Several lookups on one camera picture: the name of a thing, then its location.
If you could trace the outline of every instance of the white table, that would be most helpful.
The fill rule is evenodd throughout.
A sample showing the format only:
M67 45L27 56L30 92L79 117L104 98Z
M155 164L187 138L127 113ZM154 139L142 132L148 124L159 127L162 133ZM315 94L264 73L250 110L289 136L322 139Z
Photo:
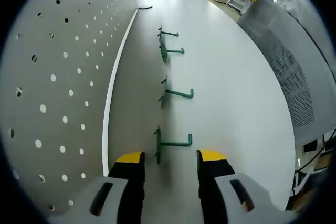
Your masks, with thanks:
M196 150L228 154L236 172L260 183L272 202L285 209L295 169L294 135L285 97L267 61L224 12L208 0L138 0L140 10L121 55L114 84L109 164L122 154L146 152L143 223L203 223L198 198ZM164 64L157 29L166 36ZM170 96L161 110L158 99L165 76L173 90L194 89L193 99ZM190 147L163 147L156 164L156 136L187 141Z

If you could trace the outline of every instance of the pegboard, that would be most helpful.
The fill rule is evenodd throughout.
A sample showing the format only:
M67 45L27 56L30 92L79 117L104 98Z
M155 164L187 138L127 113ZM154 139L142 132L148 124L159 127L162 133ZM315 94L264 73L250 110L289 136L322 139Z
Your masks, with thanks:
M102 176L113 65L136 0L27 0L0 65L0 128L14 177L44 215Z

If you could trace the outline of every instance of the desk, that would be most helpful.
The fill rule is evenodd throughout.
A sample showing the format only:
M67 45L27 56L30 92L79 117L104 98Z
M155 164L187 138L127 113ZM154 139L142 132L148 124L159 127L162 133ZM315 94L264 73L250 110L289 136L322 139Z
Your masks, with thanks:
M140 10L125 43L113 89L109 124L110 166L122 154L146 152L143 223L203 223L198 198L196 150L228 154L236 172L260 183L272 202L285 209L295 169L290 114L280 85L267 61L224 12L208 0L138 0ZM158 28L166 36L164 64ZM170 97L160 109L168 75L172 89L193 99ZM157 126L168 141L190 147L164 147L155 158Z

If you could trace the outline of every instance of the chair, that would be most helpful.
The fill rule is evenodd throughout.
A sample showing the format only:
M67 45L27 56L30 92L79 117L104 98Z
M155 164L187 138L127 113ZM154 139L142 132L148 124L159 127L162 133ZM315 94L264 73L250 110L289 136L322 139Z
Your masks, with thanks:
M290 112L295 142L305 145L336 125L331 64L304 30L271 0L258 0L238 21L276 75Z

